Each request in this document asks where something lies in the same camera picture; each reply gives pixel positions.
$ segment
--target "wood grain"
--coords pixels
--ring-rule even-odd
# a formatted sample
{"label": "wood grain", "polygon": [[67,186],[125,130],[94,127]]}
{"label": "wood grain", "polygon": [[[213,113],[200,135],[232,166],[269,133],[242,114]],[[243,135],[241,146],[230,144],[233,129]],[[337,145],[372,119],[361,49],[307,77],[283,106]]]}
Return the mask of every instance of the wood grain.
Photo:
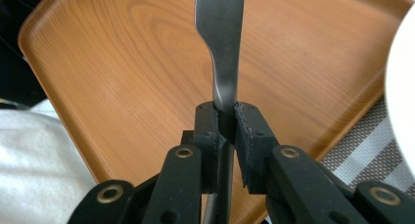
{"label": "wood grain", "polygon": [[[283,144],[324,156],[383,94],[410,0],[246,0],[239,100]],[[98,182],[137,185],[161,169],[211,100],[194,0],[44,0],[20,46]],[[235,164],[231,223],[257,223]]]}

